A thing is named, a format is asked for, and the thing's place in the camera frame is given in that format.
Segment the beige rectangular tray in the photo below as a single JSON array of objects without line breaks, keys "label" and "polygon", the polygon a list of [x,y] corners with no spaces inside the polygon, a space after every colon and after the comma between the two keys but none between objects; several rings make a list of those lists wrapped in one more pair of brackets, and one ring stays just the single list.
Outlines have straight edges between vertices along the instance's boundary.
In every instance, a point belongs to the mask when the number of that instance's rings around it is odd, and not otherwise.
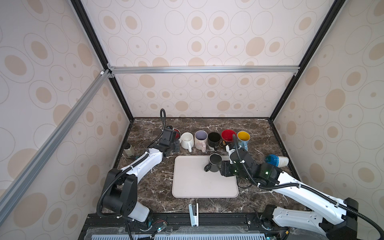
[{"label": "beige rectangular tray", "polygon": [[236,177],[205,172],[209,156],[178,156],[175,158],[172,194],[175,198],[235,198],[239,194]]}]

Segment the blue white plastic bottle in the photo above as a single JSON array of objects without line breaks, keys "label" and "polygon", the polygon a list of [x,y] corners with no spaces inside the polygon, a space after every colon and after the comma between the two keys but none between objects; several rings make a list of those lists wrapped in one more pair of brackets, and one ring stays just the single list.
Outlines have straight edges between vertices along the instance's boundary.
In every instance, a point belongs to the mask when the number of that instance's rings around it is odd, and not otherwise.
[{"label": "blue white plastic bottle", "polygon": [[269,163],[271,165],[274,165],[278,168],[287,167],[289,164],[289,158],[284,156],[277,156],[277,155],[268,155],[265,158],[266,163]]}]

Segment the white blue clip stand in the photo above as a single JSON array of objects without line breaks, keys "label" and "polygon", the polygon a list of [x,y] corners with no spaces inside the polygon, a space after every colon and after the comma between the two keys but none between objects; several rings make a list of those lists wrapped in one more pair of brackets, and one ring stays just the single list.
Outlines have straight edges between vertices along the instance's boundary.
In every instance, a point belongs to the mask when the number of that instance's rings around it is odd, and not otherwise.
[{"label": "white blue clip stand", "polygon": [[199,204],[189,204],[189,215],[192,227],[199,226]]}]

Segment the pink iridescent mug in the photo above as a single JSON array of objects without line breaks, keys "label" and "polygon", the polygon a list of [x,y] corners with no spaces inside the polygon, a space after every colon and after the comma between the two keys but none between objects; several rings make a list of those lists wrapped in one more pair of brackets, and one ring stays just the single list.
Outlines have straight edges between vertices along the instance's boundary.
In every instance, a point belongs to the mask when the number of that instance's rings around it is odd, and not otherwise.
[{"label": "pink iridescent mug", "polygon": [[195,133],[195,148],[201,150],[203,153],[208,148],[208,133],[204,130],[199,130]]}]

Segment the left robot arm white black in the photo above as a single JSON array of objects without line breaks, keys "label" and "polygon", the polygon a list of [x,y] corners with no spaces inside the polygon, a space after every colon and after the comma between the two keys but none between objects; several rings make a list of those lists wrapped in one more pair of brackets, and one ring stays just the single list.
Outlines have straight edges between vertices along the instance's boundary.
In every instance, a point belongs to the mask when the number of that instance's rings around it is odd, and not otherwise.
[{"label": "left robot arm white black", "polygon": [[138,202],[138,184],[153,167],[164,158],[180,149],[177,132],[166,127],[166,111],[160,110],[163,123],[161,134],[151,142],[137,160],[122,169],[111,169],[106,177],[101,196],[97,202],[96,213],[105,217],[105,208],[115,216],[125,220],[137,221],[144,228],[149,229],[153,224],[153,214],[148,207]]}]

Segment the small black mug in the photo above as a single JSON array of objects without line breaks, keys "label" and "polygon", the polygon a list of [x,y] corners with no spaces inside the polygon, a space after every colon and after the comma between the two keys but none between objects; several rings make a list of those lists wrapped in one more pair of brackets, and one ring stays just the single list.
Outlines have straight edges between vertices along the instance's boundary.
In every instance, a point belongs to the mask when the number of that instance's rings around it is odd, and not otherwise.
[{"label": "small black mug", "polygon": [[222,156],[219,154],[211,154],[209,156],[209,162],[204,167],[205,172],[213,172],[216,173],[220,170],[221,164],[222,164]]}]

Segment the horizontal aluminium frame bar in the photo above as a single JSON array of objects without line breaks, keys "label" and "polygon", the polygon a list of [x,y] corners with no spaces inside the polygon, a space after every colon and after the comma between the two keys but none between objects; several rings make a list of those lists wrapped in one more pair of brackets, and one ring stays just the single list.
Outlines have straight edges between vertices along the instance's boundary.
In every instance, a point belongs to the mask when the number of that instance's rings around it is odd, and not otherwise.
[{"label": "horizontal aluminium frame bar", "polygon": [[177,67],[111,67],[116,74],[219,74],[219,73],[297,73],[300,66],[177,66]]}]

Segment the white ribbed-base mug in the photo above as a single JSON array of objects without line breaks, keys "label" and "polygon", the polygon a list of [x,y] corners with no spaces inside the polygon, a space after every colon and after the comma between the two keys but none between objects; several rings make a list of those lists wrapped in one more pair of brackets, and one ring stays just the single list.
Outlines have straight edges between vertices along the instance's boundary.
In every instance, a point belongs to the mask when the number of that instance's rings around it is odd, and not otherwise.
[{"label": "white ribbed-base mug", "polygon": [[188,150],[189,153],[192,152],[192,148],[194,147],[194,136],[192,133],[183,133],[181,135],[181,147]]}]

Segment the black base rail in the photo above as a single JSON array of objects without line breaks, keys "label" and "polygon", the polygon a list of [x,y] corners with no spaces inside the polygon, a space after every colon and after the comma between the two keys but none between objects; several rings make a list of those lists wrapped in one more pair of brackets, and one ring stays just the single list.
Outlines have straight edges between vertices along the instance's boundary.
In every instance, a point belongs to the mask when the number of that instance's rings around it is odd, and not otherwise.
[{"label": "black base rail", "polygon": [[202,213],[193,227],[190,215],[155,214],[154,225],[145,230],[139,223],[108,214],[88,215],[80,240],[324,240],[325,236],[288,227],[266,230],[257,213]]}]

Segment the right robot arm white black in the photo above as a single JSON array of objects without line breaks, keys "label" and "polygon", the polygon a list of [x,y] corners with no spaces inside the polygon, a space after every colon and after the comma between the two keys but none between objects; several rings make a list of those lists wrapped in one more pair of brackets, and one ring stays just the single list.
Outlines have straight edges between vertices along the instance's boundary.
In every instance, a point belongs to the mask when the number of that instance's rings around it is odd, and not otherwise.
[{"label": "right robot arm white black", "polygon": [[322,193],[293,178],[282,169],[270,164],[257,164],[252,156],[239,146],[236,135],[226,146],[229,161],[220,168],[222,176],[239,177],[252,186],[268,192],[285,195],[309,208],[308,212],[285,210],[275,205],[266,206],[260,220],[266,230],[274,226],[302,229],[325,236],[329,240],[355,240],[358,219],[370,224],[384,238],[384,230],[373,220],[359,213],[357,201],[340,199]]}]

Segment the black skull mug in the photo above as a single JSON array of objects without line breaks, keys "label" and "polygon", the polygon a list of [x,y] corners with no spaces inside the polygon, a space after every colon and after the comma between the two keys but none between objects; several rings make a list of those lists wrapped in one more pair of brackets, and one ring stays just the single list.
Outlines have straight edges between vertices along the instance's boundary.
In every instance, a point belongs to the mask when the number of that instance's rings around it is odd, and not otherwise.
[{"label": "black skull mug", "polygon": [[224,130],[221,133],[221,138],[222,138],[222,146],[225,148],[226,146],[234,145],[234,139],[237,138],[237,134],[233,130]]}]

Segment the blue butterfly mug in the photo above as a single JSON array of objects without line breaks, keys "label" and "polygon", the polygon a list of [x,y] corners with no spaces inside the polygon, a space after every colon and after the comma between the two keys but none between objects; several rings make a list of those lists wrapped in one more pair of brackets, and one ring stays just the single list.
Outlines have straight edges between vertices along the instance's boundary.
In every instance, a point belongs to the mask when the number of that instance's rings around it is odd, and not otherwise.
[{"label": "blue butterfly mug", "polygon": [[239,146],[244,150],[248,151],[249,149],[248,144],[251,139],[250,134],[245,131],[240,131],[237,133],[237,137],[238,137]]}]

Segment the plain white mug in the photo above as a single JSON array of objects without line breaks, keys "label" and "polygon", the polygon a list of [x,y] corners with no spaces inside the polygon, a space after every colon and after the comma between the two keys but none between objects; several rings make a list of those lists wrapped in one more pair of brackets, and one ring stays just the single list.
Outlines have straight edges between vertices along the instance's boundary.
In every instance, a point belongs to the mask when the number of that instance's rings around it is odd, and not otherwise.
[{"label": "plain white mug", "polygon": [[176,132],[175,140],[179,141],[181,138],[181,132],[176,128],[174,128],[173,130]]}]

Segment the black white mug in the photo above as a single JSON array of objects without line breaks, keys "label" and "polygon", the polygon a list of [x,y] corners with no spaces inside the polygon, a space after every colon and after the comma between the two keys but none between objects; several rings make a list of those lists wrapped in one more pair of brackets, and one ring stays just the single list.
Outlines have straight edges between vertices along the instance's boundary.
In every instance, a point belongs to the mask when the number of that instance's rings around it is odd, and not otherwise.
[{"label": "black white mug", "polygon": [[222,141],[221,135],[217,132],[211,132],[208,134],[208,145],[210,150],[217,151]]}]

